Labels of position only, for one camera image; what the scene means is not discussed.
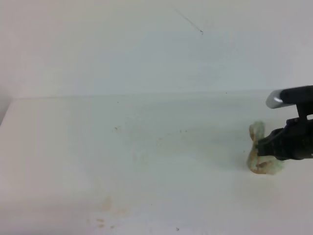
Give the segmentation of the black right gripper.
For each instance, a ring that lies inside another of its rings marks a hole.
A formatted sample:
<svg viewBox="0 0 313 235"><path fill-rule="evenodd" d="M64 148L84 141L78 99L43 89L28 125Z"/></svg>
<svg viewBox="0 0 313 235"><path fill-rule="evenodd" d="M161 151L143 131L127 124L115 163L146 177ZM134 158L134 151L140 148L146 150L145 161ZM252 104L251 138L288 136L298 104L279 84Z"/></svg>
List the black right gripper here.
<svg viewBox="0 0 313 235"><path fill-rule="evenodd" d="M307 115L286 120L286 126L265 136L265 124L254 122L254 144L259 157L273 156L279 161L313 157L313 120Z"/></svg>

